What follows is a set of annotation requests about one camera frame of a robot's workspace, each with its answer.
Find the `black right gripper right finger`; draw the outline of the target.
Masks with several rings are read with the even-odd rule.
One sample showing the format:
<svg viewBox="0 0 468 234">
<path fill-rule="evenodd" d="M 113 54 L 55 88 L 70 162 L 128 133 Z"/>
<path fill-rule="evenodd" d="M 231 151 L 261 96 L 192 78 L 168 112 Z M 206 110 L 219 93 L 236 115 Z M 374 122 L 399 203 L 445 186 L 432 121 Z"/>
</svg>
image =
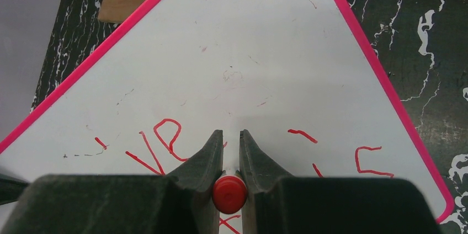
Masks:
<svg viewBox="0 0 468 234">
<path fill-rule="evenodd" d="M 240 173 L 248 196 L 244 233 L 440 233 L 409 181 L 296 177 L 240 133 Z"/>
</svg>

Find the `white red marker pen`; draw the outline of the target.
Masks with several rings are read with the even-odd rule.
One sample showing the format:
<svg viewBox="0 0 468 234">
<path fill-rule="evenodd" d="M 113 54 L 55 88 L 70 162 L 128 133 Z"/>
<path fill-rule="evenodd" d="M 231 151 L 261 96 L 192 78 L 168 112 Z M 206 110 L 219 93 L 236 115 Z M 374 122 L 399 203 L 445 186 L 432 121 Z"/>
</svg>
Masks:
<svg viewBox="0 0 468 234">
<path fill-rule="evenodd" d="M 212 201 L 215 207 L 219 212 L 228 215 L 242 209 L 247 195 L 247 186 L 238 168 L 224 170 L 212 189 Z"/>
</svg>

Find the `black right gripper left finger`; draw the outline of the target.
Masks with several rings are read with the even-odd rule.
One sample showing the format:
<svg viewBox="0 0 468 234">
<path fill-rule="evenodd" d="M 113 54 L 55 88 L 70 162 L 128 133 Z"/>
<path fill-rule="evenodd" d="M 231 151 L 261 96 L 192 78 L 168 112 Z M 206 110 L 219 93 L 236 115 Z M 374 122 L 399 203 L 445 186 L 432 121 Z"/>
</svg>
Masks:
<svg viewBox="0 0 468 234">
<path fill-rule="evenodd" d="M 211 200 L 223 133 L 167 175 L 42 176 L 26 187 L 2 233 L 218 233 Z"/>
</svg>

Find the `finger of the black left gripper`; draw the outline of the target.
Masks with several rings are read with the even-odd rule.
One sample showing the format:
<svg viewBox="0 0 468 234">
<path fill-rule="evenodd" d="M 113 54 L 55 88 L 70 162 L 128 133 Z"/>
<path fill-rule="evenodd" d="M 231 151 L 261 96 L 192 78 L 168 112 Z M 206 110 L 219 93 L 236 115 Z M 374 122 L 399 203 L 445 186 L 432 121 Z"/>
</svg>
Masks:
<svg viewBox="0 0 468 234">
<path fill-rule="evenodd" d="M 1 174 L 0 185 L 0 204 L 5 205 L 17 201 L 29 183 Z"/>
</svg>

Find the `pink framed whiteboard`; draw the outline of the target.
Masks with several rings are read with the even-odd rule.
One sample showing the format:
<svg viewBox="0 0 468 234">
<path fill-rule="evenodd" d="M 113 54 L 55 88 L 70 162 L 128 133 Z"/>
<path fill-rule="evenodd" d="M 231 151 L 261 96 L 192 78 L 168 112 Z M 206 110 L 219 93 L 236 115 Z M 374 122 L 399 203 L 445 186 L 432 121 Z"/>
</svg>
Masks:
<svg viewBox="0 0 468 234">
<path fill-rule="evenodd" d="M 1 171 L 170 172 L 220 129 L 297 176 L 451 195 L 346 0 L 146 0 L 1 143 Z"/>
</svg>

